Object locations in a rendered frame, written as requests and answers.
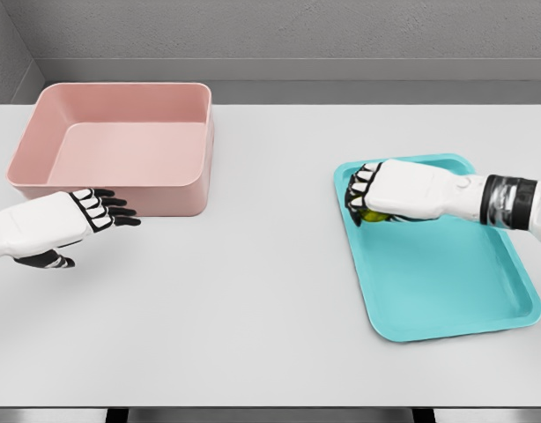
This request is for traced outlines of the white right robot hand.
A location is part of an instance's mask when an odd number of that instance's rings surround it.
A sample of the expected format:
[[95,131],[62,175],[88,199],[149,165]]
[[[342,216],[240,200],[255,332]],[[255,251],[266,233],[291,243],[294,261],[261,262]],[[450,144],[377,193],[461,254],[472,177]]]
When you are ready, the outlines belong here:
[[350,176],[345,208],[356,226],[359,211],[390,215],[386,221],[427,221],[445,214],[455,176],[446,169],[404,160],[366,162]]

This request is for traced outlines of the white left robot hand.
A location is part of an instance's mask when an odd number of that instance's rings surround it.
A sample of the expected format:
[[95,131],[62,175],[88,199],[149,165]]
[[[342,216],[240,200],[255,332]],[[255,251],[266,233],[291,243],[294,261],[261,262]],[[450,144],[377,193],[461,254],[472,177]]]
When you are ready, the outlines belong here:
[[13,206],[4,213],[6,255],[37,269],[69,269],[72,258],[60,248],[116,226],[139,226],[137,212],[113,190],[58,191]]

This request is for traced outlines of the blue plastic tray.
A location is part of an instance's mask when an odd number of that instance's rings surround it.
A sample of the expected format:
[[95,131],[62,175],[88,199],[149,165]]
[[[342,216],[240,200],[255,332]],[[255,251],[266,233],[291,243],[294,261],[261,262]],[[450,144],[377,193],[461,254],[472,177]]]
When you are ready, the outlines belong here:
[[341,210],[369,321],[393,342],[535,324],[541,300],[508,233],[445,216],[355,226]]

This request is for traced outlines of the pink plastic basket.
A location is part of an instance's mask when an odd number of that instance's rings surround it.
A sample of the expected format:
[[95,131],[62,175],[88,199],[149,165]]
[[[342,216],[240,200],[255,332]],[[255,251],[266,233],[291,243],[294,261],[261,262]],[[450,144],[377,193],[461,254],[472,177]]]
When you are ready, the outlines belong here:
[[214,138],[202,83],[58,83],[34,103],[6,178],[28,199],[111,189],[140,217],[191,217],[208,204]]

